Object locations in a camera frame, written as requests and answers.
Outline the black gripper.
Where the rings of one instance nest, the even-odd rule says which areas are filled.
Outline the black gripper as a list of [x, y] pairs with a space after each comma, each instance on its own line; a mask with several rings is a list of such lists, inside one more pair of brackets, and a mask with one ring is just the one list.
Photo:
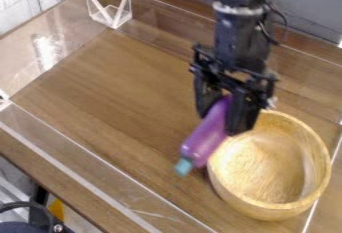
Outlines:
[[194, 59], [190, 72], [194, 74], [195, 108], [203, 118], [227, 90], [233, 101], [226, 113], [226, 133], [235, 136], [250, 131], [263, 108], [277, 103], [275, 72], [227, 65], [215, 58], [214, 49], [203, 44], [193, 45]]

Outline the dark robot arm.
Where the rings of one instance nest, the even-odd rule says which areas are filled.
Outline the dark robot arm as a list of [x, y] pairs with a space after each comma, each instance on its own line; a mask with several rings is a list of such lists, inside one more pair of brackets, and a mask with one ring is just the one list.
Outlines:
[[271, 106], [278, 77], [267, 71], [273, 0], [217, 0], [214, 44], [193, 46], [195, 106], [205, 117], [225, 93], [231, 104], [223, 112], [225, 132], [234, 136], [254, 128], [259, 113]]

